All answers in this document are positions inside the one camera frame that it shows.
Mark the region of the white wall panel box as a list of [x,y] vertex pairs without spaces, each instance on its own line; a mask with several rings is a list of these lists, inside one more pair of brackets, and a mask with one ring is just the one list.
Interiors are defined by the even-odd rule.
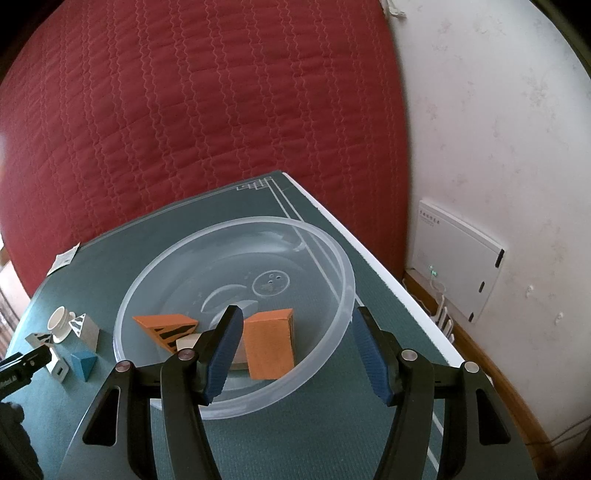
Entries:
[[410,267],[431,281],[470,322],[495,286],[506,250],[426,200],[419,203]]

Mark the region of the brown wooden board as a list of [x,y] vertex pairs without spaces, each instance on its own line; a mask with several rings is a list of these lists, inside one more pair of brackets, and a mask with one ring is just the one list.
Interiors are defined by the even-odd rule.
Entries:
[[233,357],[231,361],[230,369],[231,371],[242,371],[249,369],[245,345],[242,341],[239,342],[238,347],[236,348],[235,357]]

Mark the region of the white rectangular block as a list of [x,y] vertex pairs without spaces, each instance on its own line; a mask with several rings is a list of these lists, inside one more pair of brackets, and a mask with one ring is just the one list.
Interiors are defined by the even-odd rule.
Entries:
[[49,350],[51,359],[46,365],[46,369],[54,380],[62,383],[69,372],[69,366],[53,346],[50,346]]

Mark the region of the orange striped wedge block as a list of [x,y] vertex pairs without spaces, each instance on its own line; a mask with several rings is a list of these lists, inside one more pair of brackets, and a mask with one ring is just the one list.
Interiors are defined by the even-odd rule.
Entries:
[[199,324],[182,314],[133,316],[133,320],[158,346],[170,353],[176,353],[176,341],[194,333]]

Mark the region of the orange rectangular block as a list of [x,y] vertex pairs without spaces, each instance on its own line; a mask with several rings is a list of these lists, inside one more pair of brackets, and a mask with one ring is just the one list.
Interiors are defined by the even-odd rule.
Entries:
[[243,322],[249,376],[252,380],[277,380],[294,369],[294,310],[256,313]]

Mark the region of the white paper card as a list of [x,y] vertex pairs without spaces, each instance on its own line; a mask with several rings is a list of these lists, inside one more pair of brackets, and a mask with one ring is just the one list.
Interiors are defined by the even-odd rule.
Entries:
[[76,245],[74,245],[73,247],[71,247],[69,250],[57,254],[55,256],[55,259],[51,265],[51,267],[49,268],[48,272],[47,272],[47,276],[51,275],[52,273],[54,273],[55,271],[69,265],[72,260],[74,259],[78,249],[80,247],[80,244],[77,243]]

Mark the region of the blue triangular block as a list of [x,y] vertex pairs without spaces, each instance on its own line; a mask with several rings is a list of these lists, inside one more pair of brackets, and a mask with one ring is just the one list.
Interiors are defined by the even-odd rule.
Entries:
[[70,358],[75,375],[83,382],[87,382],[97,361],[97,355],[90,351],[80,351],[73,352]]

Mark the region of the white striped triangular block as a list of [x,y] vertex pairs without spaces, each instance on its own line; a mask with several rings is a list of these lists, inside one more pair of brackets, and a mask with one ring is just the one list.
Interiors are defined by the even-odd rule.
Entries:
[[68,324],[90,351],[97,351],[100,329],[88,314],[78,315],[71,319]]

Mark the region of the clear plastic bowl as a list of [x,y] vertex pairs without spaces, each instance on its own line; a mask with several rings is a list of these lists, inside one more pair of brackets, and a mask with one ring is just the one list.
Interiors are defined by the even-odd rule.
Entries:
[[137,367],[172,356],[176,339],[216,330],[224,315],[243,320],[293,315],[294,368],[278,379],[231,369],[205,420],[266,409],[311,380],[345,336],[355,305],[355,274],[334,238],[290,218],[247,217],[193,233],[156,256],[128,288],[113,334],[116,360]]

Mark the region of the white striped small wedge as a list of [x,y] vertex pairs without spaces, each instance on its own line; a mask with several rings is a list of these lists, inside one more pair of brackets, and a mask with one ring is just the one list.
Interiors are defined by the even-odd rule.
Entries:
[[33,349],[39,348],[41,346],[51,347],[54,344],[53,335],[49,332],[30,333],[26,336],[25,340]]

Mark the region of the red quilted mattress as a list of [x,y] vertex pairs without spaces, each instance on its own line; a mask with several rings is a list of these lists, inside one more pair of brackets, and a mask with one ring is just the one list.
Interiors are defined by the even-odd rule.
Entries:
[[394,274],[409,200],[378,1],[66,1],[1,83],[1,234],[33,293],[78,243],[287,172]]

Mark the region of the white wifi router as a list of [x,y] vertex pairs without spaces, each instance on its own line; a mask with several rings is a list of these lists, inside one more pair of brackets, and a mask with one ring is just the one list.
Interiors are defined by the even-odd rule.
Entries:
[[455,342],[455,321],[449,313],[448,302],[445,295],[441,296],[436,313],[431,317],[434,324],[441,330],[450,343]]

